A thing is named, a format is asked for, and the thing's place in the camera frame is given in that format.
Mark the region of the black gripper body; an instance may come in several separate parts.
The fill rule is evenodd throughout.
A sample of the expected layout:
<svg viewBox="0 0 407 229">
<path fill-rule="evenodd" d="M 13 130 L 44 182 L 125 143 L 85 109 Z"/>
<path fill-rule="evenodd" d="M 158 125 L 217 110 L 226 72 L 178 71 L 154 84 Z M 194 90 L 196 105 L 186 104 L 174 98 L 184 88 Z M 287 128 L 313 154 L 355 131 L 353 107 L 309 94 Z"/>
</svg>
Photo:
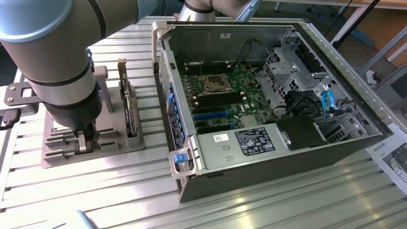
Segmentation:
<svg viewBox="0 0 407 229">
<path fill-rule="evenodd" d="M 70 105 L 53 105 L 44 103 L 53 120 L 74 132 L 89 130 L 101 112 L 101 99 L 97 86 L 80 102 Z"/>
</svg>

